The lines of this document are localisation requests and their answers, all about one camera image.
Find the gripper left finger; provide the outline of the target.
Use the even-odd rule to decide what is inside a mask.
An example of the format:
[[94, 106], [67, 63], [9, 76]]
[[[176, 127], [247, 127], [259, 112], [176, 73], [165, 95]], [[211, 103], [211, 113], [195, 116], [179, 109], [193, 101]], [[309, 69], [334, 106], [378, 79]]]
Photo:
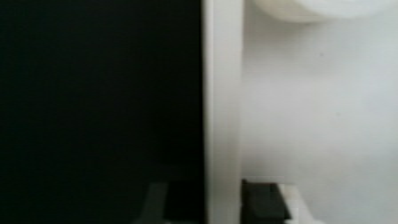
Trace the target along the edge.
[[197, 182], [149, 185], [137, 224], [204, 224], [204, 188]]

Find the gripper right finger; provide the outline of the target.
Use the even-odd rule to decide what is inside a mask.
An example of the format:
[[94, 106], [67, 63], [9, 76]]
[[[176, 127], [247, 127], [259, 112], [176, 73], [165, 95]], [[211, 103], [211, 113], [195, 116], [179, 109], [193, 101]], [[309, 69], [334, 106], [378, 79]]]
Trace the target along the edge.
[[323, 224], [293, 186], [241, 181], [240, 224]]

